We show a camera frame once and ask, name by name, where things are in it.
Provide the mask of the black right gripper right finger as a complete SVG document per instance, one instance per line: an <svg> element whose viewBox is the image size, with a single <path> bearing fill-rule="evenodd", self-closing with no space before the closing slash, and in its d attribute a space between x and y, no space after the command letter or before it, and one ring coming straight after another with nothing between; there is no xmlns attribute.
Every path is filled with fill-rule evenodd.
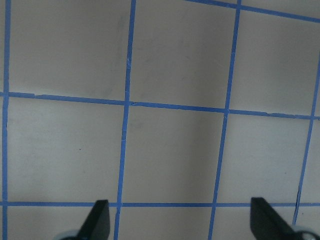
<svg viewBox="0 0 320 240"><path fill-rule="evenodd" d="M256 240L302 240L263 197L250 201L250 230Z"/></svg>

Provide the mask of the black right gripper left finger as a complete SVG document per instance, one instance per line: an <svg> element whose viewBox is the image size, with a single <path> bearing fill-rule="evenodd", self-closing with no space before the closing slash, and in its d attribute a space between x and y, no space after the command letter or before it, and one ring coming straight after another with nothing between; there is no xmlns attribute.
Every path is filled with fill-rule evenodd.
<svg viewBox="0 0 320 240"><path fill-rule="evenodd" d="M77 238L79 240L107 240L110 231L109 201L97 200L77 233Z"/></svg>

